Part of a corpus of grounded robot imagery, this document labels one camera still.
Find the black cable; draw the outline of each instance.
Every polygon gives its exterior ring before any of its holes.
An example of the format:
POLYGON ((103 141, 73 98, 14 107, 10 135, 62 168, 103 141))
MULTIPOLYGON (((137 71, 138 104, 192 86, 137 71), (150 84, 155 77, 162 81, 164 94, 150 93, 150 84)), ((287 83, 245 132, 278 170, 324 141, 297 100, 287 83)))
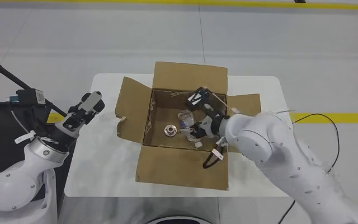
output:
MULTIPOLYGON (((224 147, 221 146, 220 147, 220 153, 223 154, 223 152, 224 152, 224 147)), ((210 167, 214 166, 217 162, 220 161, 219 158, 216 158, 216 160, 214 160, 214 162, 208 164, 208 162, 211 160, 213 155, 214 155, 214 153, 211 152, 210 155, 206 158, 205 162, 202 164, 202 168, 204 168, 204 169, 210 168, 210 167)))
MULTIPOLYGON (((329 172, 331 172, 332 168, 335 166, 335 164, 336 164, 336 162, 337 162, 337 160, 338 160, 338 157, 340 156, 340 151, 341 151, 341 147, 340 147, 340 136, 339 136, 339 134, 338 134, 338 128, 337 128, 336 124, 334 123, 334 121, 333 121, 331 118, 329 118, 328 116, 324 115, 324 114, 314 113, 314 114, 309 114, 309 115, 307 115, 307 116, 304 116, 303 118, 300 118, 300 119, 296 120, 295 122, 293 122, 293 124, 294 124, 294 123, 297 123, 297 122, 299 122, 299 121, 301 121, 301 120, 303 120, 303 119, 305 119, 305 118, 308 118, 308 117, 310 117, 310 116, 314 116, 314 115, 319 115, 319 116, 323 116, 323 117, 327 118, 327 119, 333 124, 333 126, 335 126, 335 130, 336 130, 336 134, 337 134, 337 145, 338 145, 338 147, 337 147, 337 156, 336 156, 336 159, 335 159, 335 161, 333 162, 331 168, 327 171, 327 174, 328 174, 329 172)), ((281 224, 281 223, 282 223, 282 221, 283 221, 284 218, 287 216, 287 214, 290 212, 290 210, 293 208, 293 206, 295 205, 295 203, 296 203, 296 201, 294 200, 294 201, 292 202, 291 206, 289 207, 289 209, 287 209, 287 211, 285 212, 285 214, 282 216, 282 218, 281 218, 281 220, 279 221, 278 224, 281 224)))
POLYGON ((293 206, 295 205, 296 201, 294 200, 291 204, 291 206, 289 207, 289 209, 287 209, 287 211, 285 212, 285 214, 282 216, 281 220, 279 221, 279 224, 282 223, 282 221, 285 219, 285 217, 287 216, 287 214, 290 212, 290 210, 293 208, 293 206))
MULTIPOLYGON (((22 82, 19 78, 17 78, 14 74, 12 74, 8 70, 6 70, 1 65, 0 65, 0 73, 3 74, 4 76, 6 76, 9 80, 13 81, 15 84, 19 85, 24 90, 28 90, 31 88, 30 86, 28 86, 26 83, 22 82)), ((47 99, 45 99, 45 101, 47 104, 51 104, 51 108, 54 109, 57 113, 59 113, 60 115, 62 115, 64 117, 67 116, 67 114, 65 112, 63 112, 60 108, 55 106, 52 102, 50 102, 47 99)))

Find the label sticker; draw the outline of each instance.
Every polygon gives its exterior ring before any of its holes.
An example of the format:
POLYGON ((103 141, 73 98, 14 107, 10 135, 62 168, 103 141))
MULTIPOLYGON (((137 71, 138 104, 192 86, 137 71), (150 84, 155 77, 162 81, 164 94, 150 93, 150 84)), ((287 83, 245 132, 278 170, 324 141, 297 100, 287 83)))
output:
POLYGON ((223 160, 224 156, 216 149, 213 148, 212 153, 217 156, 220 160, 223 160))

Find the bottle cap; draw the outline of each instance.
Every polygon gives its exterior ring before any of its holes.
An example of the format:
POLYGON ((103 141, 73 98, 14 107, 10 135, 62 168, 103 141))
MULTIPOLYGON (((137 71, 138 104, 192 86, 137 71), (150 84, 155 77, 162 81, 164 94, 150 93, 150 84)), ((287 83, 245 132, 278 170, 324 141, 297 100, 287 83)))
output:
POLYGON ((202 146, 201 142, 195 142, 195 148, 200 148, 202 146))

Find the black pole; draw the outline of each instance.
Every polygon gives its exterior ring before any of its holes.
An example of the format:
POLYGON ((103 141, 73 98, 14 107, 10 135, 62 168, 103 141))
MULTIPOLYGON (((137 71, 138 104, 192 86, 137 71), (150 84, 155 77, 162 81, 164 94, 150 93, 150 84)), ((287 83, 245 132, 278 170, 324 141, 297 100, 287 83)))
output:
MULTIPOLYGON (((9 80, 13 81, 14 83, 16 83, 17 85, 19 85, 21 88, 23 88, 24 90, 30 89, 31 87, 28 86, 26 83, 22 82, 19 78, 17 78, 16 76, 14 76, 11 72, 9 72, 8 70, 6 70, 4 67, 2 67, 0 65, 0 73, 3 74, 4 76, 6 76, 9 80)), ((51 104, 52 109, 54 109, 57 113, 59 113, 60 115, 66 117, 67 114, 65 112, 63 112, 60 108, 58 108, 57 106, 55 106, 52 102, 50 102, 49 100, 45 99, 47 104, 51 104)))

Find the box flap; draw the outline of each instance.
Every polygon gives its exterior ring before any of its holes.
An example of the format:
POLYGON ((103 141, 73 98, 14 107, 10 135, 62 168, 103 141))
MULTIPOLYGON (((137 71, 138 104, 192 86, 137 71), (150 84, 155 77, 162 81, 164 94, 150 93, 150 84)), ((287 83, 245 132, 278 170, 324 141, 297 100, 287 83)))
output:
POLYGON ((256 116, 261 112, 260 94, 227 96, 227 102, 228 106, 247 116, 256 116))
POLYGON ((117 118, 125 116, 126 119, 117 125, 118 137, 142 143, 151 94, 151 88, 131 78, 123 78, 115 114, 117 118))
POLYGON ((228 190, 228 157, 209 169, 202 163, 210 152, 178 148, 142 146, 136 180, 138 182, 228 190))
POLYGON ((228 69, 198 64, 156 62, 153 88, 192 91, 201 86, 218 94, 226 94, 228 69))

